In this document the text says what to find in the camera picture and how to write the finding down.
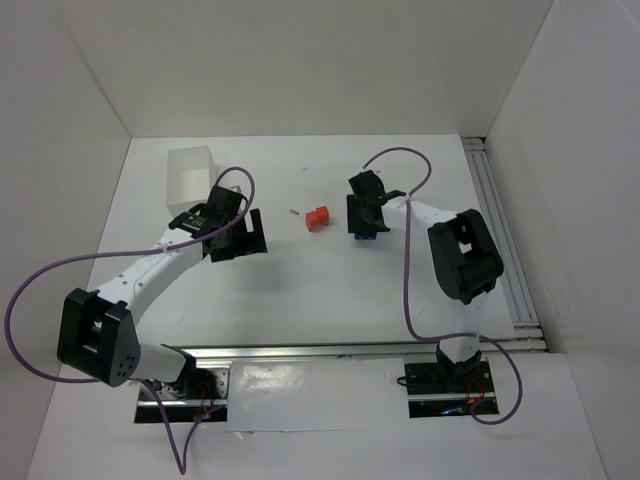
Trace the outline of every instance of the wire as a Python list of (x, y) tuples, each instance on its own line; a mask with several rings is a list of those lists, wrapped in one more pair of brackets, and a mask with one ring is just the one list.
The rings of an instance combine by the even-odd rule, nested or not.
[(509, 362), (509, 365), (511, 366), (511, 368), (513, 369), (513, 373), (516, 377), (516, 382), (518, 383), (518, 395), (516, 397), (516, 402), (513, 406), (513, 408), (509, 411), (509, 413), (507, 413), (504, 417), (499, 418), (497, 420), (484, 420), (480, 417), (478, 417), (475, 414), (475, 410), (476, 407), (478, 407), (478, 405), (489, 401), (490, 399), (484, 399), (478, 402), (474, 402), (473, 405), (471, 405), (471, 409), (470, 409), (470, 414), (473, 417), (473, 419), (478, 422), (481, 423), (483, 425), (500, 425), (501, 423), (506, 422), (507, 420), (509, 420), (511, 417), (513, 417), (516, 412), (518, 411), (518, 409), (520, 408), (520, 405), (522, 404), (522, 396), (523, 396), (523, 386), (522, 386), (522, 377), (520, 376), (520, 371), (518, 370), (517, 365), (515, 364), (515, 362), (513, 361), (513, 358), (511, 358), (511, 355), (509, 354), (509, 352), (507, 352), (502, 345), (500, 345), (499, 342), (497, 342), (496, 340), (489, 338), (485, 335), (480, 335), (480, 334), (476, 334), (476, 333), (469, 333), (469, 332), (461, 332), (461, 333), (449, 333), (447, 335), (439, 335), (439, 336), (435, 336), (435, 337), (423, 337), (421, 335), (419, 335), (415, 329), (413, 328), (413, 323), (411, 321), (411, 312), (409, 309), (409, 272), (410, 272), (410, 264), (411, 264), (411, 196), (417, 192), (422, 186), (424, 186), (429, 179), (431, 178), (431, 174), (433, 173), (433, 165), (431, 164), (431, 161), (427, 158), (426, 155), (424, 155), (421, 152), (418, 152), (417, 150), (414, 150), (413, 148), (408, 148), (408, 147), (393, 147), (393, 148), (388, 148), (386, 150), (383, 150), (382, 152), (374, 155), (371, 159), (369, 159), (369, 161), (367, 161), (367, 163), (364, 164), (364, 166), (362, 167), (367, 168), (374, 160), (380, 158), (382, 155), (389, 153), (389, 152), (396, 152), (396, 151), (404, 151), (404, 152), (409, 152), (409, 153), (413, 153), (417, 156), (419, 156), (420, 158), (422, 158), (425, 163), (427, 164), (427, 174), (424, 177), (424, 179), (418, 183), (418, 185), (416, 185), (408, 194), (407, 196), (407, 217), (406, 217), (406, 222), (405, 222), (405, 238), (404, 238), (404, 268), (403, 268), (403, 278), (402, 278), (402, 306), (403, 306), (403, 310), (404, 310), (404, 319), (407, 325), (407, 330), (409, 330), (409, 333), (411, 334), (411, 336), (413, 338), (415, 338), (418, 342), (420, 343), (440, 343), (442, 340), (448, 340), (451, 338), (462, 338), (462, 337), (468, 337), (468, 338), (478, 338), (479, 340), (482, 340), (484, 342), (488, 342), (491, 345), (493, 345), (494, 347), (496, 347), (498, 349), (498, 351), (500, 353), (502, 353), (502, 355), (504, 355), (504, 357), (507, 359), (507, 362)]
[(158, 404), (158, 409), (160, 410), (160, 416), (162, 416), (162, 421), (167, 430), (167, 437), (169, 437), (169, 444), (171, 445), (171, 451), (173, 452), (173, 456), (176, 459), (176, 463), (178, 464), (178, 470), (180, 471), (180, 474), (184, 475), (185, 473), (187, 473), (187, 450), (189, 449), (189, 442), (191, 441), (191, 437), (195, 433), (196, 428), (198, 428), (198, 425), (200, 425), (203, 419), (208, 418), (209, 415), (211, 415), (213, 412), (215, 412), (216, 410), (222, 407), (220, 405), (214, 405), (213, 407), (208, 409), (205, 413), (203, 413), (202, 415), (198, 415), (196, 417), (196, 419), (193, 422), (193, 425), (191, 426), (191, 429), (189, 430), (189, 433), (187, 434), (187, 439), (184, 442), (184, 448), (182, 450), (182, 459), (180, 459), (180, 453), (178, 453), (176, 440), (173, 437), (173, 431), (171, 430), (171, 423), (169, 422), (169, 417), (167, 416), (167, 410), (164, 408), (164, 405), (162, 404), (162, 399), (160, 398), (160, 395), (158, 395), (158, 392), (155, 391), (152, 383), (149, 380), (142, 380), (140, 383), (147, 390), (149, 390), (149, 393), (153, 396), (154, 400)]
[[(205, 242), (207, 240), (210, 240), (210, 239), (216, 237), (217, 235), (220, 235), (220, 234), (228, 231), (230, 228), (233, 228), (234, 225), (236, 225), (240, 220), (242, 220), (244, 218), (244, 216), (249, 211), (249, 208), (251, 208), (251, 204), (253, 203), (253, 198), (255, 196), (255, 191), (256, 191), (256, 188), (255, 188), (256, 185), (255, 185), (255, 182), (254, 182), (253, 177), (251, 176), (251, 174), (247, 170), (242, 168), (242, 167), (229, 167), (226, 170), (224, 170), (218, 176), (218, 179), (216, 180), (215, 185), (218, 185), (218, 183), (220, 183), (220, 180), (222, 179), (222, 177), (227, 175), (229, 172), (233, 172), (233, 171), (238, 171), (238, 172), (241, 172), (241, 173), (245, 174), (246, 177), (249, 179), (249, 183), (251, 185), (251, 194), (249, 195), (249, 199), (247, 200), (244, 209), (238, 214), (238, 216), (236, 218), (231, 220), (226, 225), (223, 225), (219, 229), (215, 230), (214, 232), (211, 232), (211, 233), (209, 233), (207, 235), (204, 235), (204, 236), (202, 236), (200, 238), (197, 238), (197, 239), (194, 239), (194, 240), (189, 240), (188, 242), (183, 242), (183, 243), (178, 243), (176, 245), (171, 245), (171, 246), (169, 246), (167, 248), (167, 250), (170, 250), (170, 251), (171, 250), (177, 250), (179, 248), (189, 247), (191, 245), (195, 245), (196, 243), (202, 243), (202, 242)], [(61, 267), (63, 265), (68, 265), (70, 263), (81, 262), (83, 260), (93, 260), (93, 259), (96, 259), (96, 258), (137, 257), (137, 256), (142, 256), (142, 255), (157, 255), (157, 254), (163, 253), (163, 252), (164, 252), (164, 250), (162, 248), (153, 248), (153, 249), (150, 249), (150, 250), (131, 250), (131, 251), (122, 251), (122, 252), (92, 253), (92, 254), (89, 254), (89, 255), (79, 255), (77, 257), (70, 257), (70, 258), (65, 258), (63, 260), (58, 260), (57, 262), (53, 262), (53, 263), (51, 263), (49, 265), (46, 265), (46, 266), (42, 267), (40, 270), (37, 270), (36, 272), (31, 274), (24, 282), (22, 282), (22, 284), (18, 287), (18, 289), (15, 291), (15, 293), (11, 296), (11, 299), (9, 300), (9, 304), (7, 305), (7, 310), (5, 311), (5, 314), (4, 314), (4, 336), (5, 336), (6, 340), (7, 340), (7, 345), (9, 346), (9, 351), (13, 354), (13, 356), (18, 361), (18, 363), (20, 363), (20, 365), (22, 365), (24, 368), (29, 370), (34, 375), (36, 375), (38, 377), (41, 377), (41, 378), (44, 378), (46, 380), (51, 380), (51, 381), (60, 382), (60, 383), (94, 383), (94, 382), (98, 382), (98, 380), (93, 379), (93, 378), (77, 379), (77, 378), (58, 377), (56, 375), (51, 375), (49, 373), (43, 372), (41, 370), (38, 370), (36, 367), (31, 365), (22, 356), (22, 354), (18, 351), (18, 349), (16, 348), (16, 345), (15, 345), (15, 343), (13, 341), (13, 335), (11, 334), (11, 314), (13, 313), (13, 308), (15, 307), (15, 304), (18, 301), (18, 298), (20, 298), (20, 295), (22, 295), (22, 293), (27, 289), (27, 287), (36, 278), (38, 278), (41, 275), (45, 274), (49, 270), (53, 270), (54, 268)], [(158, 408), (160, 409), (160, 415), (162, 416), (162, 421), (164, 422), (164, 426), (167, 429), (167, 435), (169, 436), (169, 443), (171, 444), (171, 450), (173, 451), (173, 455), (174, 455), (174, 457), (176, 459), (176, 463), (178, 464), (178, 470), (180, 471), (180, 473), (182, 475), (184, 475), (187, 472), (187, 449), (189, 448), (189, 442), (191, 441), (191, 437), (193, 436), (193, 433), (195, 432), (196, 427), (200, 424), (200, 422), (202, 422), (203, 419), (209, 418), (209, 415), (211, 413), (213, 413), (215, 410), (218, 410), (220, 408), (219, 406), (213, 404), (213, 394), (211, 393), (211, 388), (207, 384), (207, 388), (209, 389), (209, 395), (211, 397), (211, 408), (209, 410), (207, 410), (204, 414), (198, 415), (196, 417), (196, 419), (194, 421), (194, 424), (191, 427), (191, 430), (189, 430), (189, 433), (187, 435), (187, 440), (184, 443), (184, 450), (182, 452), (182, 461), (180, 461), (180, 455), (178, 454), (178, 448), (176, 447), (176, 442), (175, 442), (175, 440), (173, 438), (173, 432), (171, 431), (171, 424), (169, 423), (169, 417), (167, 416), (167, 412), (166, 412), (166, 410), (164, 408), (164, 405), (162, 404), (162, 400), (160, 399), (160, 396), (155, 391), (155, 389), (153, 388), (153, 384), (150, 381), (142, 380), (140, 383), (142, 385), (144, 385), (147, 388), (147, 390), (149, 390), (149, 392), (151, 393), (151, 395), (155, 399), (156, 403), (158, 404)], [(204, 404), (205, 398), (206, 398), (206, 393), (205, 393), (205, 390), (203, 388), (202, 389), (202, 402), (203, 402), (203, 404)]]
[[(194, 240), (189, 240), (187, 242), (170, 245), (167, 248), (167, 250), (169, 251), (177, 250), (180, 248), (185, 248), (191, 245), (195, 245), (196, 243), (201, 243), (201, 242), (210, 240), (226, 232), (227, 230), (233, 228), (238, 222), (240, 222), (244, 218), (244, 216), (249, 211), (249, 208), (251, 207), (251, 204), (253, 203), (253, 198), (255, 196), (255, 182), (251, 174), (242, 167), (229, 167), (218, 176), (218, 179), (215, 184), (218, 185), (222, 177), (224, 177), (225, 175), (227, 175), (229, 172), (232, 172), (232, 171), (239, 171), (245, 174), (246, 177), (249, 179), (249, 183), (251, 184), (251, 194), (249, 195), (249, 200), (246, 206), (244, 207), (244, 209), (238, 214), (236, 218), (231, 220), (226, 225), (223, 225), (216, 231), (211, 232), (207, 235), (204, 235), (200, 238), (196, 238)], [(50, 263), (49, 265), (46, 265), (41, 269), (37, 270), (36, 272), (32, 273), (24, 282), (22, 282), (22, 284), (18, 287), (15, 293), (11, 296), (11, 298), (9, 299), (9, 303), (7, 305), (7, 309), (4, 314), (4, 336), (7, 340), (7, 345), (9, 346), (9, 351), (11, 352), (11, 354), (18, 361), (18, 363), (20, 363), (20, 365), (22, 365), (24, 368), (29, 370), (34, 375), (40, 378), (44, 378), (46, 380), (51, 380), (51, 381), (60, 382), (60, 383), (95, 383), (97, 382), (98, 380), (95, 380), (93, 378), (63, 378), (57, 375), (51, 375), (31, 365), (18, 351), (18, 348), (16, 347), (16, 344), (13, 341), (13, 334), (11, 333), (11, 315), (13, 313), (13, 309), (16, 305), (16, 302), (20, 298), (20, 295), (22, 295), (22, 293), (27, 289), (29, 285), (31, 285), (31, 283), (33, 283), (35, 279), (47, 273), (49, 270), (53, 270), (54, 268), (61, 267), (63, 265), (68, 265), (71, 263), (82, 262), (84, 260), (94, 260), (97, 258), (139, 257), (143, 255), (157, 255), (159, 253), (163, 253), (162, 248), (153, 248), (150, 250), (131, 250), (131, 251), (121, 251), (121, 252), (104, 252), (104, 253), (91, 253), (88, 255), (78, 255), (76, 257), (65, 258), (63, 260), (58, 260), (57, 262)]]

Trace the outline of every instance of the white wall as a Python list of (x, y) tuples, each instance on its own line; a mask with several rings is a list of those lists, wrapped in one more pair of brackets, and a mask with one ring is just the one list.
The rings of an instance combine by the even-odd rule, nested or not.
[(640, 467), (640, 2), (625, 2), (556, 0), (487, 142), (613, 480)]
[(484, 136), (550, 0), (52, 0), (134, 137)]
[[(40, 0), (0, 3), (0, 305), (38, 267), (96, 251), (129, 136), (62, 22)], [(48, 372), (62, 301), (86, 285), (86, 263), (48, 275), (19, 303), (15, 340)], [(53, 390), (0, 342), (0, 465), (24, 478)]]

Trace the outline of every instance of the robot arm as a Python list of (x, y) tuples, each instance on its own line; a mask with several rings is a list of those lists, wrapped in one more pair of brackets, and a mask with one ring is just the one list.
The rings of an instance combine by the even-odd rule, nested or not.
[[(479, 333), (488, 293), (504, 271), (482, 215), (476, 210), (456, 213), (435, 208), (398, 190), (386, 193), (370, 170), (349, 179), (349, 184), (353, 194), (347, 196), (348, 231), (359, 240), (373, 240), (390, 229), (405, 231), (407, 201), (411, 202), (411, 222), (429, 241), (438, 284), (448, 297), (459, 301), (453, 332)], [(454, 382), (478, 364), (478, 338), (442, 340), (437, 356), (441, 370)]]
[(135, 327), (149, 306), (184, 272), (210, 256), (212, 262), (266, 252), (260, 211), (251, 210), (253, 232), (244, 219), (222, 235), (175, 248), (232, 221), (240, 193), (215, 186), (205, 204), (176, 217), (155, 248), (113, 280), (92, 292), (75, 289), (64, 302), (58, 359), (112, 387), (129, 379), (153, 379), (189, 391), (206, 370), (195, 359), (162, 345), (140, 344)]

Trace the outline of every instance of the red block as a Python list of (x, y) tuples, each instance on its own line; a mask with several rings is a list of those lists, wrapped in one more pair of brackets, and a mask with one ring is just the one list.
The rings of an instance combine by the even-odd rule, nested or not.
[(305, 217), (305, 223), (307, 224), (307, 229), (310, 232), (313, 232), (320, 225), (320, 217), (318, 216), (318, 212), (309, 212)]
[(322, 206), (316, 208), (316, 213), (320, 219), (320, 225), (324, 225), (325, 227), (329, 225), (329, 209), (327, 207)]

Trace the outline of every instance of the white table surface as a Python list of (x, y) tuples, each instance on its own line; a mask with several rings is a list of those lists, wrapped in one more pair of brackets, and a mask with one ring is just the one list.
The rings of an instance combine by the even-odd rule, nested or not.
[[(231, 385), (227, 424), (198, 428), (186, 477), (178, 473), (164, 426), (133, 424), (136, 386), (59, 384), (28, 478), (605, 480), (564, 356), (514, 359), (524, 400), (520, 412), (497, 427), (470, 417), (409, 419), (404, 390), (395, 384), (397, 360), (366, 362), (356, 392), (347, 375), (323, 379), (315, 362), (291, 364), (280, 372), (281, 381), (265, 384), (274, 375), (273, 366), (263, 364), (264, 373), (253, 375), (262, 382), (253, 395), (251, 388)], [(359, 363), (328, 362), (347, 368)], [(504, 413), (515, 400), (515, 380), (502, 356), (491, 355), (490, 362)], [(65, 366), (62, 374), (75, 373)], [(309, 401), (291, 402), (291, 395)], [(341, 395), (369, 398), (354, 409), (353, 401), (336, 401)], [(349, 415), (356, 418), (340, 426), (338, 420)], [(189, 427), (173, 427), (180, 450)]]
[[(171, 220), (165, 207), (167, 152), (199, 145), (210, 147), (219, 170), (240, 165), (254, 176), (254, 206), (262, 213), (269, 253), (216, 264), (205, 260), (188, 271), (143, 316), (141, 341), (255, 345), (411, 340), (401, 303), (403, 234), (380, 234), (373, 242), (348, 235), (347, 179), (385, 148), (413, 147), (428, 155), (434, 167), (417, 198), (455, 211), (479, 208), (458, 136), (134, 139), (100, 251), (155, 243)], [(380, 171), (387, 190), (408, 191), (426, 172), (424, 162), (409, 153), (389, 154), (372, 168)], [(223, 184), (240, 184), (244, 192), (249, 188), (239, 173)], [(331, 225), (309, 233), (304, 214), (321, 205), (329, 208)], [(455, 304), (436, 283), (428, 243), (415, 238), (413, 245), (416, 328), (424, 335), (448, 333)], [(89, 286), (111, 279), (131, 261), (97, 261)], [(481, 331), (513, 336), (500, 285), (491, 294)]]
[[(263, 213), (270, 251), (215, 265), (203, 261), (143, 317), (141, 339), (182, 345), (410, 339), (400, 304), (402, 238), (381, 235), (375, 243), (356, 245), (347, 236), (346, 180), (377, 151), (406, 145), (433, 160), (424, 199), (447, 209), (477, 208), (457, 137), (137, 139), (101, 250), (155, 242), (170, 219), (163, 205), (167, 150), (203, 144), (217, 163), (239, 164), (254, 174), (255, 205)], [(424, 172), (408, 154), (381, 159), (373, 168), (389, 189), (408, 189)], [(230, 182), (246, 188), (240, 176)], [(317, 233), (307, 232), (303, 218), (289, 212), (323, 204), (332, 225)], [(444, 333), (448, 307), (429, 276), (428, 248), (416, 245), (414, 259), (417, 328)], [(90, 286), (129, 262), (96, 262)], [(488, 312), (483, 330), (509, 336), (500, 288)], [(410, 420), (405, 391), (395, 384), (402, 365), (394, 359), (282, 367), (234, 363), (233, 372), (244, 374), (232, 372), (229, 420), (199, 428), (186, 478), (604, 479), (564, 357), (521, 354), (515, 359), (525, 397), (520, 413), (498, 427), (468, 417)], [(513, 373), (500, 355), (490, 355), (490, 362), (504, 413), (515, 400)], [(80, 376), (66, 366), (61, 375)], [(128, 384), (116, 389), (57, 385), (29, 479), (180, 478), (164, 427), (133, 424), (137, 393), (138, 387)], [(188, 428), (174, 426), (180, 448)]]

